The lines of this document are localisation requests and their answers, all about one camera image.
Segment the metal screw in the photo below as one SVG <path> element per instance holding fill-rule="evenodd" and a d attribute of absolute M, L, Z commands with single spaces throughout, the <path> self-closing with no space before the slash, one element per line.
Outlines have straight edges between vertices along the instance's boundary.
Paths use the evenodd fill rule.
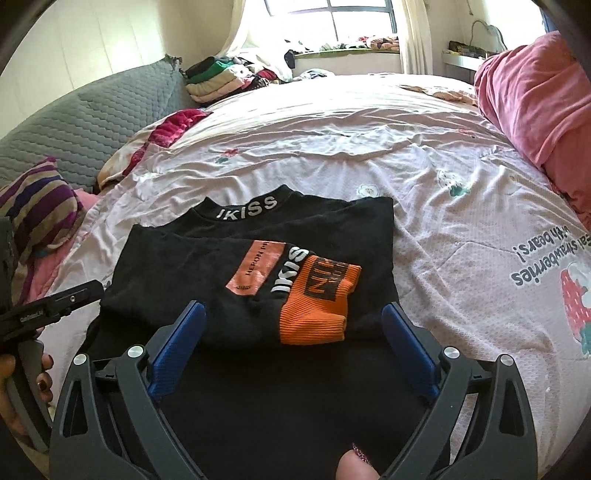
<path fill-rule="evenodd" d="M 460 356 L 460 351 L 454 346 L 448 346 L 443 353 L 448 358 L 458 358 Z"/>
<path fill-rule="evenodd" d="M 515 363 L 515 360 L 513 360 L 513 357 L 511 357 L 509 355 L 501 355 L 501 363 L 503 365 L 510 367 L 511 365 L 513 365 Z"/>
<path fill-rule="evenodd" d="M 130 356 L 131 358 L 138 358 L 139 356 L 142 356 L 143 354 L 144 354 L 144 349 L 142 347 L 140 347 L 139 345 L 133 346 L 129 350 L 127 350 L 127 355 Z"/>
<path fill-rule="evenodd" d="M 82 365 L 84 362 L 86 362 L 86 358 L 87 356 L 83 353 L 76 355 L 74 357 L 74 365 Z"/>

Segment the striped fabric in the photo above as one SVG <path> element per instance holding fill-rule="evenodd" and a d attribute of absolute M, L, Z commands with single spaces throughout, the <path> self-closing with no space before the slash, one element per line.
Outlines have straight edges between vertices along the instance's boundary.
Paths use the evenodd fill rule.
<path fill-rule="evenodd" d="M 84 207 L 47 157 L 0 190 L 0 215 L 10 217 L 18 265 L 12 279 L 12 302 L 27 298 L 34 258 L 55 250 L 74 235 L 84 219 Z"/>

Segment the white wall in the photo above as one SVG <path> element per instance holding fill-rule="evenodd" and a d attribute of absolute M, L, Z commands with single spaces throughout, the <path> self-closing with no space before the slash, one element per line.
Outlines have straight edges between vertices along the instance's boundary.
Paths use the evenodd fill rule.
<path fill-rule="evenodd" d="M 474 16 L 470 16 L 466 0 L 456 0 L 465 43 L 470 41 L 472 23 L 477 18 L 498 27 L 509 49 L 529 44 L 545 34 L 540 9 L 531 0 L 468 1 Z M 474 26 L 472 44 L 491 51 L 496 51 L 498 45 L 482 24 Z"/>
<path fill-rule="evenodd" d="M 309 69 L 325 69 L 336 75 L 362 75 L 364 73 L 402 73 L 400 55 L 395 53 L 363 52 L 342 57 L 295 60 L 294 77 Z"/>
<path fill-rule="evenodd" d="M 232 0 L 57 0 L 0 76 L 0 138 L 53 100 L 165 53 L 191 66 L 228 36 Z"/>
<path fill-rule="evenodd" d="M 450 40 L 463 41 L 457 4 L 455 0 L 426 0 L 425 5 L 431 28 L 433 74 L 445 76 L 441 52 L 447 48 Z"/>

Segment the red nail polish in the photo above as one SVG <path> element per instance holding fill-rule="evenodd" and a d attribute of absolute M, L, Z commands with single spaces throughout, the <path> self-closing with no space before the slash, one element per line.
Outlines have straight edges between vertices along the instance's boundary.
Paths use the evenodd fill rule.
<path fill-rule="evenodd" d="M 351 449 L 355 452 L 355 455 L 357 455 L 361 460 L 363 460 L 368 465 L 371 465 L 369 459 L 365 456 L 365 454 L 361 450 L 359 450 L 359 447 L 357 447 L 357 445 L 352 443 Z"/>

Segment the pink bed sheet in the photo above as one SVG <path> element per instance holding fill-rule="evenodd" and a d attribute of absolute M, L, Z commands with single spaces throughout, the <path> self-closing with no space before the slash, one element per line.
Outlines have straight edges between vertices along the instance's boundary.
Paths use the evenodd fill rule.
<path fill-rule="evenodd" d="M 86 210 L 90 209 L 99 199 L 97 195 L 85 192 L 84 190 L 76 190 L 76 194 Z M 53 281 L 56 279 L 61 262 L 70 252 L 72 245 L 74 245 L 75 237 L 76 236 L 73 235 L 72 238 L 60 248 L 45 257 L 35 259 L 35 273 L 26 300 L 27 303 L 45 296 L 53 284 Z"/>
<path fill-rule="evenodd" d="M 591 228 L 591 83 L 560 33 L 491 57 L 475 87 L 482 114 Z"/>

